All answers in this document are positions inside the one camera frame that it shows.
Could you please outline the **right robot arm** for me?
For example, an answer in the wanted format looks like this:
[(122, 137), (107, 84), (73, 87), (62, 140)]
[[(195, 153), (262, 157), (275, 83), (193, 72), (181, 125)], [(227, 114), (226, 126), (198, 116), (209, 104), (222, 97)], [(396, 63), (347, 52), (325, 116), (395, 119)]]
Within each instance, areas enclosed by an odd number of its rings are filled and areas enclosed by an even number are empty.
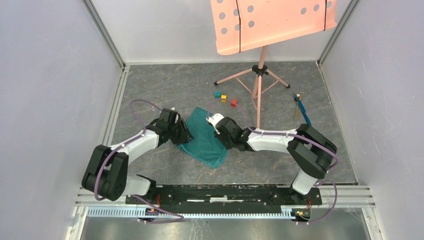
[(214, 136), (230, 149), (240, 152), (272, 151), (291, 155), (300, 168), (289, 189), (289, 199), (302, 204), (318, 180), (324, 179), (336, 163), (337, 147), (306, 123), (290, 130), (241, 128), (232, 118), (216, 113), (206, 118)]

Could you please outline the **teal cloth napkin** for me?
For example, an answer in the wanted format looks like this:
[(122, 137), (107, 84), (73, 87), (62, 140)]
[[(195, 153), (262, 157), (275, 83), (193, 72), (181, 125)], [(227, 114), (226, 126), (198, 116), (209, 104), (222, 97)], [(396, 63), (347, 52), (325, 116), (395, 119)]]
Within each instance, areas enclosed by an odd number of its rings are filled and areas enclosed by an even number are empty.
[(196, 107), (186, 121), (193, 139), (177, 148), (192, 158), (212, 167), (218, 168), (227, 157), (228, 150), (214, 136), (215, 129), (206, 120), (208, 112)]

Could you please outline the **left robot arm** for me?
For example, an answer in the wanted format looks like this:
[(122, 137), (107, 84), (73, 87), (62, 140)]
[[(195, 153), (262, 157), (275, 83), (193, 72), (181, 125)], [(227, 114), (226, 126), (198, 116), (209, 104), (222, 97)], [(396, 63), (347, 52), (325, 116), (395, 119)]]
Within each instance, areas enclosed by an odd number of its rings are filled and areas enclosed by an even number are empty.
[(151, 204), (157, 198), (156, 182), (142, 175), (130, 176), (130, 163), (168, 141), (179, 146), (191, 140), (194, 140), (194, 136), (181, 115), (164, 108), (158, 118), (133, 137), (111, 146), (96, 146), (81, 186), (94, 193), (98, 201), (116, 201), (121, 196), (137, 195), (145, 204)]

